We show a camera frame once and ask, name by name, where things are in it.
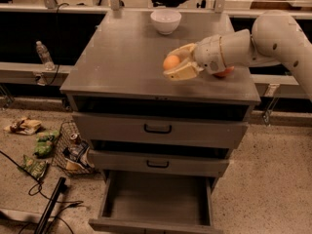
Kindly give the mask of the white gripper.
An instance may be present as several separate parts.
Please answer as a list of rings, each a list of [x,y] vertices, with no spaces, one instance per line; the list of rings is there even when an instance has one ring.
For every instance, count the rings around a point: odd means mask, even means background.
[[[196,78],[202,68],[210,74],[224,71],[225,64],[221,54],[220,38],[220,35],[214,35],[197,44],[186,44],[169,52],[168,57],[177,56],[180,64],[169,70],[164,69],[164,76],[172,81],[182,81]],[[188,60],[193,57],[197,63]]]

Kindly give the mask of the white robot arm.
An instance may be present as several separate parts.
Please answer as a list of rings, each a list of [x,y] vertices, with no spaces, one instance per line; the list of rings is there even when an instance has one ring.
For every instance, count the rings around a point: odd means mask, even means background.
[[[258,16],[250,30],[213,35],[167,54],[177,63],[164,70],[172,81],[189,80],[203,70],[220,74],[232,66],[282,64],[312,99],[312,44],[296,20],[284,11]]]

